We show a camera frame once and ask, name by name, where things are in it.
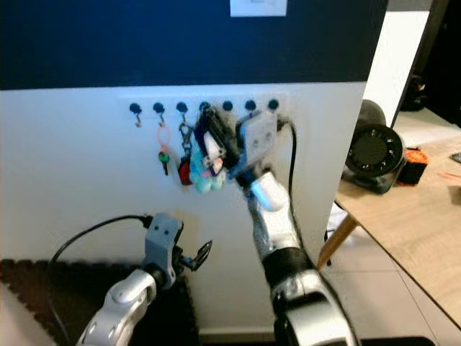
blue plush toy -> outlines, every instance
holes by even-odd
[[[190,157],[189,179],[194,183],[200,193],[208,193],[211,190],[219,190],[225,181],[225,172],[221,171],[216,177],[212,176],[208,167],[203,164],[203,155],[198,148],[197,142],[192,145]]]

table leg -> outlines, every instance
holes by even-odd
[[[338,226],[330,239],[323,245],[320,256],[318,257],[317,268],[322,266],[333,256],[333,253],[343,244],[344,240],[352,233],[359,224],[347,214],[346,218]]]

wire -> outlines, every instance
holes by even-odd
[[[295,224],[295,230],[297,237],[300,240],[301,246],[304,247],[303,235],[301,230],[298,227],[297,219],[295,215],[295,207],[293,206],[293,175],[295,173],[295,163],[296,163],[296,150],[297,150],[297,134],[295,124],[288,117],[279,117],[277,121],[277,130],[281,130],[285,125],[289,125],[291,136],[292,136],[292,147],[291,147],[291,161],[290,161],[290,173],[288,174],[288,196],[290,197],[290,212]]]
[[[57,327],[58,327],[59,331],[61,332],[61,334],[64,336],[64,339],[65,339],[66,344],[68,346],[71,346],[71,340],[69,339],[69,335],[67,333],[66,326],[64,326],[63,321],[59,317],[59,314],[58,314],[58,312],[56,311],[56,309],[55,309],[55,307],[53,305],[53,300],[51,299],[51,278],[52,278],[52,275],[53,275],[53,268],[54,268],[56,262],[58,261],[59,256],[72,243],[74,243],[75,240],[80,239],[82,236],[84,236],[84,235],[86,235],[86,234],[88,234],[88,233],[90,233],[90,232],[92,232],[92,231],[94,231],[96,229],[99,229],[99,228],[101,228],[103,226],[106,226],[106,225],[108,225],[110,223],[114,223],[114,222],[121,221],[121,220],[127,220],[127,219],[139,220],[139,221],[141,221],[143,223],[144,227],[148,228],[150,222],[152,221],[152,216],[124,215],[124,216],[119,216],[117,218],[111,218],[109,220],[106,220],[106,221],[103,221],[101,223],[98,223],[97,225],[94,225],[91,228],[89,228],[89,229],[87,229],[85,231],[82,231],[79,234],[73,236],[68,241],[66,241],[63,245],[61,245],[59,250],[53,255],[53,258],[51,259],[50,263],[48,264],[48,267],[47,267],[47,270],[46,270],[46,284],[47,284],[47,296],[46,296],[46,298],[47,298],[47,303],[48,303],[48,307],[51,310],[51,314],[53,315],[53,318],[55,319]]]

light switch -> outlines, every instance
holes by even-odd
[[[231,17],[285,17],[288,0],[230,0]]]

black fan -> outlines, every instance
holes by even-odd
[[[400,136],[385,125],[381,108],[373,101],[364,100],[347,154],[348,169],[344,170],[343,179],[383,194],[393,185],[404,161]]]

